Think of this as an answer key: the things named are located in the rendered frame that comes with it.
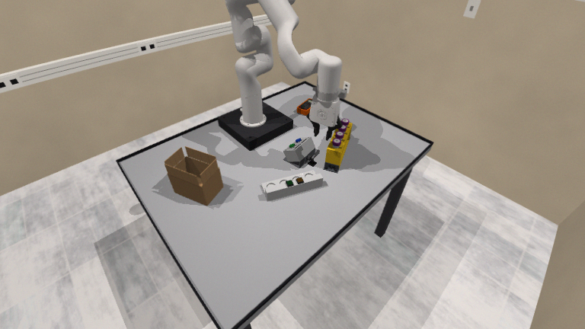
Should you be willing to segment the brown cardboard box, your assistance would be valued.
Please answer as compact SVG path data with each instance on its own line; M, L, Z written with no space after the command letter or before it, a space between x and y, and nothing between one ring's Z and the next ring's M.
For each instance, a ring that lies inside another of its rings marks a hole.
M171 186L175 193L208 206L223 188L216 157L186 146L185 149L188 157L180 147L165 160Z

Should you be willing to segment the grey button housing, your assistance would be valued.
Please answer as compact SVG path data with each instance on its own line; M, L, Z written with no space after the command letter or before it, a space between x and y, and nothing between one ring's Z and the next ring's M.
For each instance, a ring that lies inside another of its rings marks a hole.
M297 168L301 168L307 161L310 161L308 165L311 165L312 167L317 164L312 158L315 154L315 145L311 137L298 138L283 152L286 156L283 160Z

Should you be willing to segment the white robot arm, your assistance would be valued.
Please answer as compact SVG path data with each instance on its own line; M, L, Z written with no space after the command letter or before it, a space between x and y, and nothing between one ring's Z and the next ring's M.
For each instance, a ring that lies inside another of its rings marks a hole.
M235 71L241 93L242 114L240 122L246 127L265 124L259 75L273 68L273 47L269 30L262 24L254 25L246 5L259 3L278 33L277 46L280 58L289 73L298 79L318 73L316 97L322 101L344 99L347 90L339 88L342 61L321 50L298 54L292 41L292 32L299 24L299 17L292 8L295 0L225 0L232 23L235 47L240 53L256 53L241 57ZM339 93L338 93L339 92Z

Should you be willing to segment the black table edge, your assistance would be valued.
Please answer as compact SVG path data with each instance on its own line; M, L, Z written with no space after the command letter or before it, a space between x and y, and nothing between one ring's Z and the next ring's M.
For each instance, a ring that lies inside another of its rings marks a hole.
M264 101L264 100L266 100L266 99L268 99L268 98L270 98L270 97L276 96L276 95L278 95L278 94L281 94L281 93L283 93L283 92L285 92L285 91L288 91L288 90L290 90L290 89L292 89L292 88L295 88L295 87L298 87L298 86L300 86L300 85L303 85L303 84L307 84L307 85L310 85L310 86L312 86L312 87L317 87L317 86L315 86L315 85L312 85L312 84L310 84L310 83L308 83L308 82L304 81L304 82L301 82L301 83L299 83L299 84L297 84L297 85L293 85L292 87L286 88L286 89L284 89L284 90L282 90L282 91L279 91L279 92L277 92L277 93L275 93L275 94L272 94L272 95L269 95L269 96L267 96L267 97L264 97L264 98L262 98L262 101ZM368 111L368 110L365 110L365 109L363 109L362 107L359 107L359 106L357 106L357 105L355 105L355 104L353 104L353 103L350 103L349 101L346 101L346 100L344 100L344 99L340 99L340 100L341 100L341 101L343 101L343 102L345 102L345 103L347 103L347 104L349 104L349 105L351 105L351 106L353 106L353 107L356 107L356 108L358 108L358 109L360 109L360 110L362 110L362 111L364 111L364 112L366 112L366 113L368 113L368 114L370 114L370 115L372 115L372 116L374 116L374 117L376 117L376 118L379 118L380 120L383 120L383 121L385 121L385 122L387 122L387 123L389 123L389 124L391 124L391 125L393 125L393 126L395 126L395 127L399 128L399 129L401 129L401 130L405 131L406 133L410 133L411 135L413 135L413 136L416 136L417 138L419 138L419 139L422 139L422 140L424 140L425 142L428 142L428 143L430 143L430 144L429 144L429 145L428 145L428 146L427 146L427 147L426 147L426 148L425 148L425 149L424 149L424 150L423 150L423 151L422 151L422 152L421 152L421 153L420 153L420 154L419 154L419 155L418 155L418 156L417 156L417 157L416 157L416 158L415 158L415 159L414 159L414 160L413 160L413 161L412 161L412 162L411 162L411 163L410 163L410 164L409 164L409 165L408 165L408 166L407 166L407 167L406 167L406 168L405 168L405 169L404 169L404 170L403 170L403 171L402 171L402 172L401 172L401 173L400 173L400 174L399 174L399 175L398 175L398 176L397 176L397 177L396 177L396 178L395 178L395 179L394 179L394 180L393 180L393 181L392 181L392 182L391 182L391 183L390 183L390 184L389 184L389 185L388 185L386 188L384 188L384 189L383 189L383 190L382 190L382 191L381 191L381 192L380 192L380 193L379 193L379 194L378 194L378 195L377 195L377 196L376 196L376 197L375 197L375 198L374 198L374 199L373 199L373 200L372 200L370 203L368 203L368 204L367 204L367 205L366 205L366 206L365 206L365 207L364 207L364 208L363 208L363 209L362 209L362 210L361 210L361 211L360 211L360 212L359 212L359 213L358 213L356 216L354 216L354 217L353 217L353 218L352 218L352 219L351 219L351 220L350 220L350 221L349 221L349 222L348 222L348 223L347 223L347 224L346 224L346 225L345 225L345 226L344 226L344 227L343 227L343 228L342 228L342 229L341 229L341 230L340 230L340 231L339 231L339 232L338 232L338 233L337 233L337 234L336 234L336 235L335 235L333 238L331 238L331 239L330 239L330 240L329 240L329 241L328 241L328 242L327 242L327 243L326 243L326 244L325 244L323 247L321 247L321 248L320 248L320 249L319 249L319 250L318 250L318 251L317 251L317 252L316 252L316 253L315 253L313 256L311 256L311 257L310 257L310 258L309 258L309 259L308 259L308 260L307 260L307 261L306 261L306 262L305 262L305 263L304 263L304 264L303 264L303 265L302 265L302 266L301 266L301 267L300 267L300 268L299 268L299 269L298 269L298 270L297 270L295 273L293 273L293 274L292 274L292 275L291 275L291 276L290 276L290 277L289 277L287 280L285 280L285 281L284 281L284 282L283 282L283 283L282 283L282 284L281 284L279 287L277 287L277 288L276 288L276 289L275 289L275 290L274 290L274 291L273 291L271 294L269 294L269 295L268 295L268 297L266 297L266 298L265 298L265 300L263 300L263 301L262 301L262 302L261 302L261 303L260 303L260 304L259 304L259 305L258 305L256 308L254 308L254 309L253 309L253 310L252 310L252 311L251 311L249 314L247 314L247 315L246 315L246 316L245 316L245 317L244 317L242 320L240 320L240 321L239 321L239 322L238 322L238 323L237 323L237 324L236 324L236 325L235 325L235 326L234 326L232 329L238 329L238 328L239 328L241 325L243 325L243 324L244 324L244 323L245 323L245 322L246 322L246 321L247 321L247 320L248 320L248 319L249 319L249 318L250 318L250 317L251 317L251 316L252 316L252 315L253 315L253 314L254 314L256 311L258 311L258 310L259 310L259 309L260 309L260 308L261 308L261 307L262 307L264 304L266 304L266 303L267 303L267 302L268 302L268 301L269 301L269 300L270 300L270 299L271 299L271 298L272 298L274 295L276 295L276 294L277 294L277 293L278 293L278 292L279 292L279 291L280 291L280 290L281 290L281 289L282 289L282 288L283 288L283 287L284 287L284 286L285 286L285 285L286 285L286 284L287 284L287 283L288 283L288 282L289 282L291 279L293 279L293 278L294 278L294 277L295 277L295 276L296 276L296 275L297 275L297 274L298 274L298 273L299 273L301 270L303 270L303 269L304 269L304 268L305 268L305 267L306 267L306 266L307 266L307 265L308 265L308 264L309 264L309 263L310 263L312 260L314 260L314 259L315 259L315 258L316 258L316 257L317 257L317 256L318 256L318 255L319 255L319 254L320 254L320 253L321 253L321 252L322 252L322 251L323 251L323 250L324 250L324 249L325 249L325 248L326 248L326 247L327 247L327 246L328 246L328 245L329 245L329 244L330 244L330 243L331 243L331 242L332 242L332 241L333 241L335 238L336 238L336 237L338 237L338 236L339 236L339 235L340 235L340 234L341 234L341 233L342 233L342 232L343 232L343 231L344 231L344 230L345 230L345 229L346 229L346 228L347 228L347 227L348 227L350 224L352 224L352 223L353 223L353 222L354 222L354 221L355 221L355 220L356 220L356 219L357 219L357 218L358 218L358 217L359 217L359 216L360 216L360 215L361 215L361 214L362 214L362 213L363 213L363 212L364 212L364 211L365 211L365 210L366 210L368 207L370 207L370 206L371 206L371 205L372 205L372 204L373 204L373 203L374 203L374 202L375 202L375 201L376 201L376 200L377 200L377 199L378 199L378 198L379 198L379 197L380 197L380 196L381 196L381 195L382 195L382 194L383 194L383 193L384 193L384 192L385 192L385 191L386 191L386 190L387 190L387 189L388 189L388 188L389 188L391 185L393 185L393 183L394 183L394 182L396 182L396 180L397 180L397 179L398 179L398 178L399 178L399 177L400 177L400 176L401 176L401 175L402 175L404 172L406 172L406 170L407 170L407 169L409 169L409 167L410 167L410 166L412 166L412 164L413 164L413 163L415 163L415 161L416 161L416 160L417 160L417 159L418 159L420 156L422 156L422 154L423 154L423 153L425 153L425 151L426 151L426 150L428 150L428 148L429 148L429 147L431 147L431 145L433 144L433 142L432 142L432 141L430 141L429 139L426 139L426 138L424 138L424 137L422 137L422 136L419 136L418 134L416 134L416 133L413 133L413 132L411 132L410 130L408 130L408 129L405 129L404 127L402 127L402 126L399 126L399 125L397 125L397 124L395 124L395 123L393 123L393 122L391 122L391 121L389 121L389 120L387 120L387 119L385 119L385 118L383 118L383 117L380 117L380 116L378 116L378 115L376 115L376 114L374 114L374 113L372 113L372 112L370 112L370 111ZM184 270L182 269L181 265L178 263L178 261L177 261L176 257L174 256L174 254L172 253L172 251L171 251L171 249L169 248L168 244L166 243L166 241L165 241L165 240L164 240L164 238L162 237L162 235L161 235L160 231L159 231L159 230L158 230L158 228L156 227L156 225L155 225L155 223L153 222L153 220L152 220L151 216L149 215L149 213L147 212L146 208L145 208L145 207L144 207L144 205L142 204L142 201L140 200L139 196L137 195L137 193L136 193L136 191L134 190L134 188L133 188L132 184L129 182L129 179L127 178L126 174L124 173L123 169L121 168L121 166L120 166L120 164L119 164L119 162L121 162L121 161L123 161L123 160L126 160L126 159L128 159L128 158L131 158L131 157L133 157L134 155L138 155L138 154L139 154L139 153L141 153L141 152L144 152L144 151L146 151L146 150L149 150L149 149L151 149L151 148L153 148L153 147L156 147L157 145L161 145L161 144L162 144L162 143L164 143L164 142L167 142L167 141L169 141L169 140L172 140L172 139L174 139L174 138L177 138L178 136L182 136L182 135L183 135L183 134L185 134L185 133L188 133L188 132L190 132L190 131L193 131L193 130L195 130L195 129L198 129L198 128L200 128L201 126L205 126L206 124L209 124L209 123L211 123L211 122L214 122L214 121L216 121L216 120L218 120L218 118L217 118L217 117L216 117L216 118L214 118L214 119L212 119L212 120L206 121L205 123L201 123L200 125L197 125L197 126L195 126L195 127L192 127L192 128L190 128L190 129L187 129L187 130L185 130L185 131L183 131L183 132L181 132L181 133L178 133L178 134L176 134L176 135L174 135L174 136L171 136L171 137L169 137L169 138L166 138L166 139L164 139L164 140L161 140L160 142L157 142L157 143L155 143L155 144L152 144L152 145L150 145L150 146L147 146L147 147L145 147L145 148L143 148L143 149L140 149L139 151L136 151L136 152L134 152L134 153L131 153L131 154L129 154L129 155L126 155L126 156L124 156L124 157L122 157L122 158L119 158L119 159L117 159L117 160L116 160L116 162L117 162L117 164L119 165L119 167L120 167L120 170L123 172L123 175L125 176L126 180L128 181L129 185L131 186L131 188L132 188L132 190L133 190L134 194L136 195L137 199L139 200L140 204L142 205L142 208L145 210L145 212L146 212L147 216L149 217L150 221L151 221L151 222L152 222L152 224L154 225L154 227L155 227L155 229L156 229L157 233L159 234L159 236L160 236L160 237L161 237L161 239L163 240L163 242L164 242L165 246L166 246L166 247L167 247L167 249L169 250L169 252L170 252L171 256L174 258L174 260L175 260L176 264L179 266L179 268L180 268L181 272L182 272L182 273L183 273L183 275L185 276L185 278L186 278L186 280L188 281L188 283L190 284L191 288L193 289L193 291L194 291L194 292L195 292L195 294L197 295L197 297L198 297L198 299L200 300L200 302L202 303L203 307L206 309L207 313L209 314L209 316L210 316L210 317L211 317L211 319L213 320L214 324L217 326L217 328L218 328L218 329L221 329L221 327L218 325L218 323L216 322L215 318L212 316L211 312L209 311L209 309L206 307L205 303L204 303L204 302L203 302L203 300L201 299L200 295L198 294L198 292L197 292L197 291L196 291L196 289L194 288L193 284L191 283L191 281L190 281L190 280L189 280L189 278L187 277L187 275L186 275L186 273L184 272Z

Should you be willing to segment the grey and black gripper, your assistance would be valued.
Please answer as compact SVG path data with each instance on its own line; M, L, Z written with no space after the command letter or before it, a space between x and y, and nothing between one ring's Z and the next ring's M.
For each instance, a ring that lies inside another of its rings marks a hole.
M326 140L332 136L332 131L343 126L340 121L340 99L334 101L322 101L314 94L310 113L306 116L314 127L314 134L317 136L320 130L320 124L328 127Z

